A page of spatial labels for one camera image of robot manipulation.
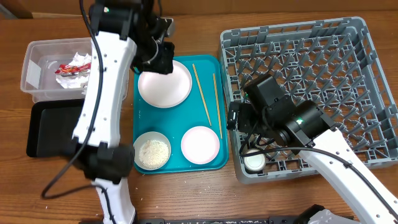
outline white plate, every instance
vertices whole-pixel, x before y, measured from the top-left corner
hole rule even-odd
[[[189,70],[173,60],[173,72],[167,75],[143,72],[138,79],[138,92],[148,104],[157,108],[170,108],[182,103],[192,88]]]
[[[143,145],[148,140],[158,140],[158,141],[164,142],[167,145],[167,147],[169,149],[169,158],[166,160],[166,162],[164,164],[166,164],[167,161],[170,159],[170,155],[172,153],[172,147],[171,147],[171,144],[170,144],[169,140],[166,138],[166,136],[164,136],[163,134],[158,133],[156,131],[149,131],[147,133],[141,134],[136,139],[136,141],[134,141],[133,146],[134,146],[134,151],[136,152],[136,155],[135,155],[135,158],[134,158],[134,162],[137,164],[137,166],[140,167],[141,169],[145,169],[145,170],[156,170],[156,169],[159,169],[162,166],[164,166],[164,164],[162,164],[158,168],[148,168],[139,160],[139,151],[141,150]]]
[[[197,126],[189,129],[181,140],[182,154],[194,164],[211,162],[220,150],[220,140],[210,128]]]

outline food wrapper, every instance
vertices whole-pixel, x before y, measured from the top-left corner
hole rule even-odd
[[[91,56],[75,54],[68,65],[60,65],[55,71],[56,81],[64,88],[85,88],[91,72]]]

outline plastic dish rack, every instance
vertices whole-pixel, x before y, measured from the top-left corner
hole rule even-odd
[[[318,103],[369,168],[398,163],[398,110],[362,18],[226,30],[220,44],[221,77],[228,104],[247,101],[241,87],[270,73],[296,104],[304,100]],[[251,184],[318,173],[288,151],[266,155],[264,170],[248,174],[238,153],[246,136],[231,132],[240,182]]]

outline plastic storage container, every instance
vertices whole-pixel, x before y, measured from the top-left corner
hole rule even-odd
[[[33,41],[28,45],[22,67],[21,90],[33,96],[33,102],[81,99],[86,88],[62,88],[54,72],[61,64],[69,64],[76,53],[91,55],[91,39]],[[128,75],[125,85],[127,93]]]
[[[398,162],[398,110],[362,18],[226,30],[220,44],[221,77],[228,104],[248,102],[241,87],[270,73],[296,104],[304,100],[318,103],[369,168]],[[266,155],[262,172],[248,174],[239,156],[246,136],[231,132],[240,182],[250,184],[318,173],[287,151]]]

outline wood grain surface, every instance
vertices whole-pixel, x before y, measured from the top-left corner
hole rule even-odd
[[[33,14],[73,14],[80,15],[78,1],[65,0],[0,0],[19,4]],[[88,12],[94,0],[84,0]],[[381,11],[397,10],[398,4],[392,0],[333,0],[320,4],[319,0],[162,0],[164,15],[207,15],[229,13],[273,13],[273,12],[333,12],[333,11]],[[155,1],[154,11],[159,7]]]
[[[226,29],[361,16],[368,24],[378,56],[394,96],[398,96],[398,13],[314,12],[176,16],[172,38],[176,55],[216,56],[220,33]],[[81,19],[0,21],[0,223],[78,223],[100,219],[102,210],[94,190],[57,200],[41,200],[47,182],[65,165],[60,158],[32,159],[25,147],[32,97],[20,90],[25,51],[33,40],[88,37]],[[133,91],[121,116],[123,143],[132,141]],[[374,170],[381,182],[398,195],[398,166]],[[81,171],[71,168],[53,192],[87,184]],[[233,161],[209,172],[129,176],[131,200],[139,218],[251,218],[297,215],[314,203],[337,215],[351,209],[320,175],[263,184],[240,184]]]

